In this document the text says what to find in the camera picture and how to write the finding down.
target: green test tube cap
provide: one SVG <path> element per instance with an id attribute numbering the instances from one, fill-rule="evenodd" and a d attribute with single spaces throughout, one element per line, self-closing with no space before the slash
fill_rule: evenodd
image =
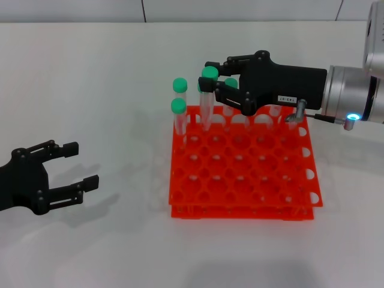
<path id="1" fill-rule="evenodd" d="M 187 88 L 187 81 L 184 78 L 176 78 L 173 81 L 173 90 L 176 93 L 184 93 L 185 91 L 187 91 Z"/>
<path id="2" fill-rule="evenodd" d="M 213 66 L 207 66 L 202 71 L 202 77 L 211 78 L 211 79 L 217 81 L 218 70 Z"/>
<path id="3" fill-rule="evenodd" d="M 226 85 L 231 86 L 233 88 L 238 87 L 238 81 L 234 78 L 227 78 L 224 82 Z"/>
<path id="4" fill-rule="evenodd" d="M 175 98 L 172 100 L 170 108 L 174 114 L 183 114 L 187 110 L 187 104 L 183 98 Z"/>

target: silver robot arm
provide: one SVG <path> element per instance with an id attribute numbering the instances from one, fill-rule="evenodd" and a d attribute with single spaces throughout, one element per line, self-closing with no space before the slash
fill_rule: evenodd
<path id="1" fill-rule="evenodd" d="M 384 124 L 384 2 L 372 3 L 363 68 L 331 66 L 322 115 L 351 130 L 356 120 Z"/>

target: white tabletop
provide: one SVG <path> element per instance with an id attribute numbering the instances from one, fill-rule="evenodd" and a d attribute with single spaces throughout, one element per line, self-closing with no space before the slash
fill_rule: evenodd
<path id="1" fill-rule="evenodd" d="M 175 220 L 172 80 L 197 104 L 206 61 L 360 67 L 364 22 L 1 24 L 0 163 L 77 141 L 50 186 L 95 173 L 84 204 L 0 212 L 1 288 L 328 288 L 384 283 L 384 127 L 310 121 L 324 201 L 314 221 Z"/>

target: test tube rack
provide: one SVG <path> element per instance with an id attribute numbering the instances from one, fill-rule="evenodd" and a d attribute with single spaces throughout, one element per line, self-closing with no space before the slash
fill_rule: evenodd
<path id="1" fill-rule="evenodd" d="M 173 218 L 312 220 L 323 206 L 307 119 L 285 123 L 261 107 L 244 117 L 214 107 L 203 131 L 199 106 L 187 107 L 187 133 L 173 128 L 169 204 Z"/>

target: cable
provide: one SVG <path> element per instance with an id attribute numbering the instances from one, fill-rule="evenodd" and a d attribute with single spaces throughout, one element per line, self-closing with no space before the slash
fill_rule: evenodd
<path id="1" fill-rule="evenodd" d="M 328 123 L 334 123 L 336 120 L 336 117 L 332 116 L 326 116 L 326 115 L 321 115 L 321 114 L 315 114 L 315 115 L 309 115 L 305 114 L 306 117 L 314 118 L 320 121 L 328 122 Z"/>

